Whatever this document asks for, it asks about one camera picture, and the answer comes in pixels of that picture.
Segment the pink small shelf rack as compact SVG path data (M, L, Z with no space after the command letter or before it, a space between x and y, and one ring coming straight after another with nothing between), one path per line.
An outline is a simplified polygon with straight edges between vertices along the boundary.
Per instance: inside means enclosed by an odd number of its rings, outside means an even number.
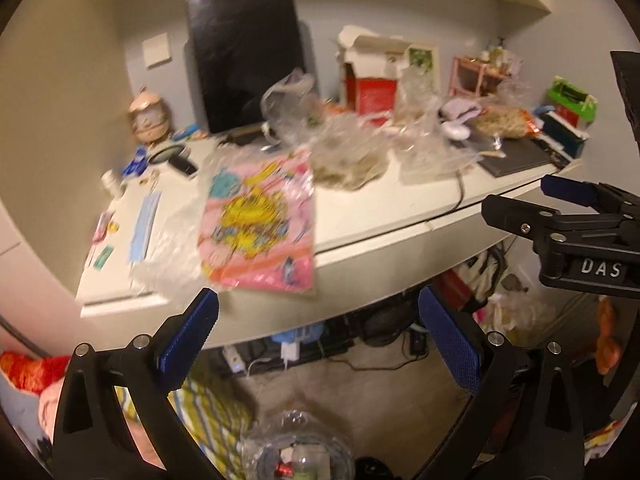
M506 79L508 76L488 63L457 55L452 60L448 96L492 96Z

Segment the blue face mask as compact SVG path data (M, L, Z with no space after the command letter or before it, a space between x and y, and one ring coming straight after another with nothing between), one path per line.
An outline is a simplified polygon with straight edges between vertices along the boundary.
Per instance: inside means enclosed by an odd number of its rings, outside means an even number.
M146 256L160 196L162 196L161 192L152 192L142 200L129 246L130 263L142 262Z

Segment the white wall switch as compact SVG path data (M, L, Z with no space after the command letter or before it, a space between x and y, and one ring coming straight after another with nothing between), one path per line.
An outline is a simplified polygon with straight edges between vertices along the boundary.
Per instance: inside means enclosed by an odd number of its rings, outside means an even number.
M167 32L144 40L141 47L142 58L146 68L164 64L172 59Z

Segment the framed picture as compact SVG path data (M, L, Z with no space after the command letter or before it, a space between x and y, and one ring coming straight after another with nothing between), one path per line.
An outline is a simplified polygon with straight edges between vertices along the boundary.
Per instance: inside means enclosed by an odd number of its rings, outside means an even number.
M411 66L416 66L430 78L434 90L440 90L439 50L427 44L410 44L407 50Z

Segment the red orange cloth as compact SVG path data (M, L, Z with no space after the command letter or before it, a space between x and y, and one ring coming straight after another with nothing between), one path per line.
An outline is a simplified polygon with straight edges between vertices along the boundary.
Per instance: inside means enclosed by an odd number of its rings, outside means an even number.
M2 375L15 388L39 396L64 377L69 362L70 356L35 360L21 353L2 351L0 367Z

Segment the white power strip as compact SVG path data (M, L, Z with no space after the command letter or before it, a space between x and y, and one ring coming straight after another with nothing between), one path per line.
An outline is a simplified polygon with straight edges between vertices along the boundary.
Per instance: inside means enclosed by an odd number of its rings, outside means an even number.
M222 355L233 374L245 374L247 365L235 346L224 346Z

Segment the torn white red box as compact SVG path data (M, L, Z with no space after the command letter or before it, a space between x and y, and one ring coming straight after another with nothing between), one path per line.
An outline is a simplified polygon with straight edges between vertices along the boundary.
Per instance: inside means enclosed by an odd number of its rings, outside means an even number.
M360 116L391 112L410 42L346 25L337 36L341 103Z

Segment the clear trash bin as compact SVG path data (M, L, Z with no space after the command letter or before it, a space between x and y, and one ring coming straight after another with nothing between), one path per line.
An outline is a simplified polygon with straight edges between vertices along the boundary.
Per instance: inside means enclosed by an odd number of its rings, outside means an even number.
M247 479L353 479L347 440L311 414L288 410L252 428L242 440Z

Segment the clear wrapper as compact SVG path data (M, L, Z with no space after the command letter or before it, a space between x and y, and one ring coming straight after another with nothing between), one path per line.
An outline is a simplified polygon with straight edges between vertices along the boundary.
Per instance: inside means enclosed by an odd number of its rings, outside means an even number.
M198 253L198 229L204 210L194 200L166 219L155 245L131 277L144 292L164 297L168 302L189 302L207 286Z

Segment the black tablet screen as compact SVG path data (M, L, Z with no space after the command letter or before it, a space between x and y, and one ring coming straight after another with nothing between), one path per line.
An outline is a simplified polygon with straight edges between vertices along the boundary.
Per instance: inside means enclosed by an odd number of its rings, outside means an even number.
M305 59L294 0L186 0L209 131L257 125L260 101Z

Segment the bag of nuts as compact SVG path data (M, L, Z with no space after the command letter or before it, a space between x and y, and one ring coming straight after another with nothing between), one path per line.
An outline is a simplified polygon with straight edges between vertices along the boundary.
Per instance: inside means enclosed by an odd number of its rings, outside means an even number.
M486 106L470 120L470 127L482 136L498 136L503 139L521 139L536 136L539 132L533 115L527 110L500 104Z

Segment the black notebook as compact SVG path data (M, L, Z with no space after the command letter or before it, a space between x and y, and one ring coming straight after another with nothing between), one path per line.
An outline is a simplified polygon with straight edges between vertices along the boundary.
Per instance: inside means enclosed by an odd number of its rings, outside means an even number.
M551 157L532 139L502 141L504 157L484 156L478 164L495 178L548 165Z

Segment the white computer mouse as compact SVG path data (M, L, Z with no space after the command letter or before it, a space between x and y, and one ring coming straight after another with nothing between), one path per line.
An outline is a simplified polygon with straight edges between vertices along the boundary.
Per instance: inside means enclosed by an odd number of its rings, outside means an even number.
M469 127L457 122L443 122L440 128L442 129L442 134L451 141L462 142L468 140L471 135Z

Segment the white desk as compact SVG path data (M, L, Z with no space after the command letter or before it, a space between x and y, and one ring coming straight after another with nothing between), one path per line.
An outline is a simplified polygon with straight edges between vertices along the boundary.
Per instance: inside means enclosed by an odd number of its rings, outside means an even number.
M503 240L485 226L480 201L489 194L548 204L539 181L555 166L495 178L474 165L461 181L446 179L404 185L396 160L384 176L356 192L318 188L316 276L309 295L232 289L220 299L219 320L206 344L222 347L335 318L425 282ZM119 348L137 334L154 333L168 316L189 302L168 302L144 292L130 276L129 246L142 200L162 193L150 244L172 214L196 196L196 182L166 166L156 181L127 185L108 207L119 228L104 244L113 252L104 267L87 266L77 300L81 304L76 339L97 349Z

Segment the striped yellow bedsheet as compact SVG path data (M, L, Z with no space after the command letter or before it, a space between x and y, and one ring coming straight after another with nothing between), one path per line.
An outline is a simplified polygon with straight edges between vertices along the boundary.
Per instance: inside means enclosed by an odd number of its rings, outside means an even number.
M167 399L201 452L224 478L245 479L242 437L250 430L254 416L235 396L230 382L199 356L181 388L168 393Z

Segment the black magnifying glass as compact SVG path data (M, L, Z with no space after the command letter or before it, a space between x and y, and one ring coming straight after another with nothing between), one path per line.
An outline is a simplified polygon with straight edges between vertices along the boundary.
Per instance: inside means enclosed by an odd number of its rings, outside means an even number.
M172 144L149 157L150 166L168 166L183 177L191 179L198 173L198 166L190 159L191 150L184 144Z

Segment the round head figurine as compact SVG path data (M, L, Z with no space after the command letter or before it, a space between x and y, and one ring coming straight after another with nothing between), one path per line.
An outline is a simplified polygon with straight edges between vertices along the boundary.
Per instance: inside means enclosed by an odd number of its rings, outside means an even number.
M170 120L165 102L145 86L131 102L129 116L132 132L140 143L151 145L168 136Z

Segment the pink cartoon snack bag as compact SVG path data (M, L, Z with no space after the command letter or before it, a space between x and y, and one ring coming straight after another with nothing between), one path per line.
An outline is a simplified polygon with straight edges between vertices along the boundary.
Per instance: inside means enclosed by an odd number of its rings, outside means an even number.
M241 148L213 163L198 232L203 274L220 287L314 288L314 176L306 148Z

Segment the green box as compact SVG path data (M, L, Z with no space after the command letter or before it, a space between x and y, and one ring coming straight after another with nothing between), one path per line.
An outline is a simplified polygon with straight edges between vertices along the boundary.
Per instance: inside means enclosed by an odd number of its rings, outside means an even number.
M555 76L547 96L555 106L555 113L575 127L596 119L598 100L565 78Z

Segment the clear plastic bag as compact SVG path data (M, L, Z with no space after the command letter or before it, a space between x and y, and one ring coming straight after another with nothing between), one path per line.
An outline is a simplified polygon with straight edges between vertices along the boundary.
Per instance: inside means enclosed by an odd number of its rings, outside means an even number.
M357 191L390 166L381 129L316 92L316 80L296 67L262 95L269 131L287 148L308 148L314 182Z

